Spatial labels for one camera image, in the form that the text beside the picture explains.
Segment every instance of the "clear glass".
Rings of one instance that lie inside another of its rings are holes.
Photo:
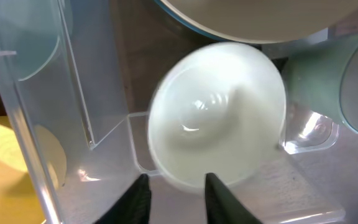
[[[165,72],[211,42],[153,0],[0,0],[0,93],[48,223],[93,223],[141,173],[151,223],[205,223],[202,197],[155,170],[147,113],[128,108],[145,111]],[[344,216],[291,157],[232,190],[264,223]]]

